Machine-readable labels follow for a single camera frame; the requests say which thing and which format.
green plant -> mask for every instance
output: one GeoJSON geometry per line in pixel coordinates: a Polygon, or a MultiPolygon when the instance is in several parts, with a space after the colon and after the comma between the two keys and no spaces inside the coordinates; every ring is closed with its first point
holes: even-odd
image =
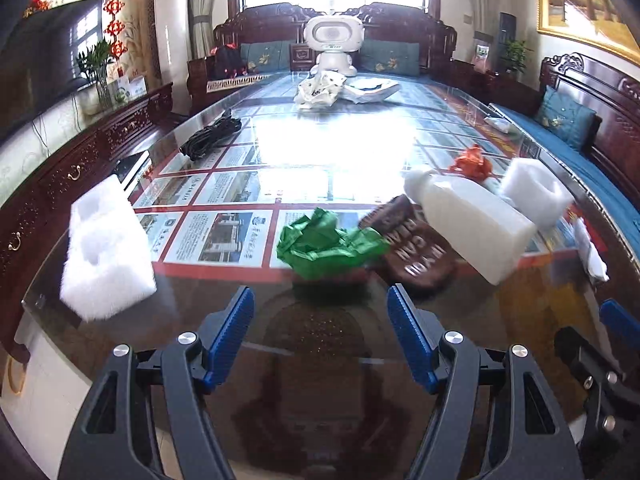
{"type": "Polygon", "coordinates": [[[527,50],[533,52],[530,48],[527,48],[525,44],[526,41],[507,40],[505,43],[504,56],[502,56],[507,70],[511,72],[525,72],[527,69],[527,65],[525,64],[527,61],[527,50]]]}
{"type": "Polygon", "coordinates": [[[86,52],[79,52],[76,57],[76,64],[80,72],[84,73],[91,82],[98,82],[101,78],[106,78],[107,65],[113,63],[111,55],[111,44],[102,38],[86,52]]]}

gold picture frame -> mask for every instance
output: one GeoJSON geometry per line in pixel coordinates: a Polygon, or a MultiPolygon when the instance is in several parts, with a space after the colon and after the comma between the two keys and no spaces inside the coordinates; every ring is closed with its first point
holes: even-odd
{"type": "Polygon", "coordinates": [[[640,66],[640,47],[610,0],[538,0],[538,32],[580,41],[640,66]]]}

green plastic bag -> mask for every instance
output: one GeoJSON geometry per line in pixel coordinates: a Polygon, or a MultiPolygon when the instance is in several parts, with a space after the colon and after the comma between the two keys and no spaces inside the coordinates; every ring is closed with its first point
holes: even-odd
{"type": "Polygon", "coordinates": [[[284,226],[276,254],[306,280],[317,280],[387,252],[389,243],[372,228],[344,230],[338,217],[316,208],[311,218],[302,216],[284,226]]]}

black bag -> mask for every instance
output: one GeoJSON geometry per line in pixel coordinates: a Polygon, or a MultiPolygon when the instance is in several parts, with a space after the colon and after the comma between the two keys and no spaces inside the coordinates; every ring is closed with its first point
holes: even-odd
{"type": "Polygon", "coordinates": [[[239,75],[246,75],[246,65],[242,62],[240,51],[232,44],[215,48],[215,79],[233,79],[239,75]]]}

metal bolt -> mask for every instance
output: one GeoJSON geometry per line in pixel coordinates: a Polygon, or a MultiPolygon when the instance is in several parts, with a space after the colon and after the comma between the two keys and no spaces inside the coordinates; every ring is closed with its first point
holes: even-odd
{"type": "Polygon", "coordinates": [[[113,355],[116,357],[122,357],[129,353],[129,347],[127,345],[118,345],[113,349],[113,355]]]}
{"type": "Polygon", "coordinates": [[[178,343],[180,343],[181,345],[190,345],[191,343],[196,341],[197,338],[198,336],[196,336],[193,332],[183,332],[178,336],[178,343]]]}
{"type": "Polygon", "coordinates": [[[526,347],[522,345],[513,345],[511,351],[513,352],[513,355],[518,357],[526,357],[527,355],[529,355],[529,350],[527,350],[526,347]]]}
{"type": "Polygon", "coordinates": [[[444,339],[449,341],[452,345],[457,345],[459,343],[462,343],[462,340],[464,338],[462,337],[462,334],[460,332],[452,330],[444,335],[444,339]]]}
{"type": "Polygon", "coordinates": [[[607,417],[604,419],[604,422],[602,423],[602,427],[604,428],[604,431],[611,433],[611,431],[613,431],[613,429],[616,427],[615,417],[613,415],[607,415],[607,417]]]}

